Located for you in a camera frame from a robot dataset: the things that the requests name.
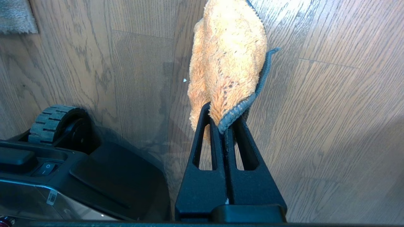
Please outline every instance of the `black button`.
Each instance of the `black button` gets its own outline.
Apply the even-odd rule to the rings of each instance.
[[[35,174],[40,176],[48,176],[54,168],[55,164],[45,162],[44,164],[42,164],[41,168]]]

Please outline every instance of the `mop pad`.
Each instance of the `mop pad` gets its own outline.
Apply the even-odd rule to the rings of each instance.
[[[0,33],[38,33],[28,0],[0,0]]]
[[[261,92],[271,67],[267,37],[260,18],[246,0],[209,0],[194,28],[189,69],[190,121],[196,130],[202,106],[221,134]],[[204,138],[209,141],[209,128]]]

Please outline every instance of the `orange microfiber cloth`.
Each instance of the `orange microfiber cloth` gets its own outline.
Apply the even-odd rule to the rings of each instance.
[[[248,109],[269,73],[271,55],[260,18],[249,1],[209,0],[195,25],[189,70],[190,121],[196,130],[202,106],[223,132]],[[205,129],[204,137],[209,138]]]

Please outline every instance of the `wooden floor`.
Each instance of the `wooden floor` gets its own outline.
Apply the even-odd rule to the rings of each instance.
[[[50,105],[81,106],[104,138],[163,163],[174,204],[205,1],[32,0],[40,34],[0,36],[0,139]],[[404,224],[404,2],[252,4],[282,50],[248,125],[288,220]]]

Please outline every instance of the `label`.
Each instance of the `label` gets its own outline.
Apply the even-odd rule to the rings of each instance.
[[[48,200],[46,201],[46,203],[53,206],[53,204],[55,204],[56,196],[57,191],[51,189],[49,191]]]

